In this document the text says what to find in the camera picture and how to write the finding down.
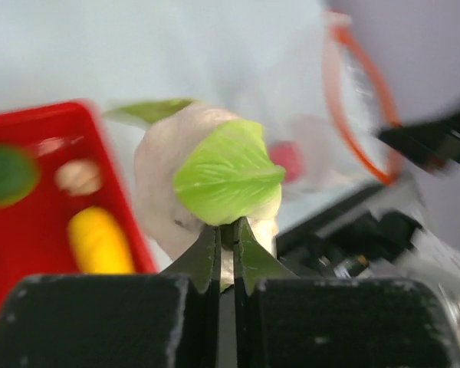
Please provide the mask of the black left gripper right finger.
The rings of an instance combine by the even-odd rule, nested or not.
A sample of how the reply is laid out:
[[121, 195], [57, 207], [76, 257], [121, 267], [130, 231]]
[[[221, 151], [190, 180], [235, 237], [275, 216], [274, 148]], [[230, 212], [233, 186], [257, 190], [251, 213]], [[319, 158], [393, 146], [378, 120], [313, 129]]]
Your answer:
[[460, 367], [439, 297], [405, 278], [299, 278], [234, 222], [240, 367]]

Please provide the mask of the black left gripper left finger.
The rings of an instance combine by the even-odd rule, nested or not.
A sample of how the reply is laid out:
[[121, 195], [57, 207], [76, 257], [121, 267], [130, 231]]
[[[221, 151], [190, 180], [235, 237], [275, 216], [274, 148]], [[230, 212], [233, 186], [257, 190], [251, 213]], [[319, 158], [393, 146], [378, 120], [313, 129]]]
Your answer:
[[220, 231], [159, 274], [37, 274], [0, 310], [0, 367], [214, 367]]

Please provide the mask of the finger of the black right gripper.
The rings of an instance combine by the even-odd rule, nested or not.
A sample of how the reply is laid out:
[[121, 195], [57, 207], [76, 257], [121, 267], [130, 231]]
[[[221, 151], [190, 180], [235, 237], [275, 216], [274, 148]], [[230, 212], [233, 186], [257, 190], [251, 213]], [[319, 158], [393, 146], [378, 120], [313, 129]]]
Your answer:
[[460, 165], [460, 102], [427, 120], [383, 128], [377, 138], [428, 173]]

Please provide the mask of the yellow fake mango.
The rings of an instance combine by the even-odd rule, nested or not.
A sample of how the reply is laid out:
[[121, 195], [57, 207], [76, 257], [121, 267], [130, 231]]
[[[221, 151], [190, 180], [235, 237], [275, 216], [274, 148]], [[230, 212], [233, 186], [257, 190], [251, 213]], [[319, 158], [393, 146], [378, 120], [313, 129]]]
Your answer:
[[79, 211], [68, 222], [67, 235], [79, 271], [87, 274], [136, 272], [129, 242], [107, 210], [91, 206]]

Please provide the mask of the clear zip top bag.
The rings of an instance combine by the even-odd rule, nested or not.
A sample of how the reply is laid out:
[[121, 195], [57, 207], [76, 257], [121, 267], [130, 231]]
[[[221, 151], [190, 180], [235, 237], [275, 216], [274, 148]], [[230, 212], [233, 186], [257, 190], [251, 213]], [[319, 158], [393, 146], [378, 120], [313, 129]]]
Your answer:
[[364, 180], [396, 181], [400, 158], [376, 138], [398, 123], [383, 76], [342, 12], [319, 11], [298, 33], [278, 67], [276, 115], [301, 152], [304, 174], [290, 190], [319, 192]]

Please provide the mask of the green fake leafy vegetable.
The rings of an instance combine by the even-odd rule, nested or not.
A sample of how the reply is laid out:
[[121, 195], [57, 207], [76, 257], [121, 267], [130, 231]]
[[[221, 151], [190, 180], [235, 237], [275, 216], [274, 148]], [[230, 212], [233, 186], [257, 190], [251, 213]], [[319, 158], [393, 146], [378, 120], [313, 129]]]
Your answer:
[[107, 117], [140, 125], [133, 155], [133, 206], [143, 232], [172, 260], [207, 225], [248, 221], [257, 243], [276, 252], [283, 167], [259, 123], [193, 99], [114, 107]]

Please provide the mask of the red fake apple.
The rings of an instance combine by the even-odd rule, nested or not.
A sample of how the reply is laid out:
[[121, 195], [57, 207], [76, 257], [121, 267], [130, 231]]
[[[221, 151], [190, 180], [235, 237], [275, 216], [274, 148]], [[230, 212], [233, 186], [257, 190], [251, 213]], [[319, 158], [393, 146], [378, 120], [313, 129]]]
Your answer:
[[293, 141], [280, 141], [268, 149], [271, 161], [285, 170], [284, 181], [296, 182], [304, 174], [304, 164], [298, 145]]

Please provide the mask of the white fake garlic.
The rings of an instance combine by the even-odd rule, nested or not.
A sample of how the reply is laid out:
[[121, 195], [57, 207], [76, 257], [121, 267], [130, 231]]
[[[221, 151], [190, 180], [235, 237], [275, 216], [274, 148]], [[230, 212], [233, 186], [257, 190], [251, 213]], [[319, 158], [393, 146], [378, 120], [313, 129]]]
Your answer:
[[98, 165], [89, 159], [66, 162], [55, 173], [57, 187], [70, 196], [88, 196], [103, 185]]

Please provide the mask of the yellow green fake fruit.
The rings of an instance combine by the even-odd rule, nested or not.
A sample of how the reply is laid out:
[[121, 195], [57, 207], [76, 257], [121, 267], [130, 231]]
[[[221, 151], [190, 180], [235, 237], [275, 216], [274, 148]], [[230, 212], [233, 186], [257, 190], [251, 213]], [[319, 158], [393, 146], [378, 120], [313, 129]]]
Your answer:
[[19, 146], [0, 144], [0, 208], [29, 196], [40, 181], [34, 157]]

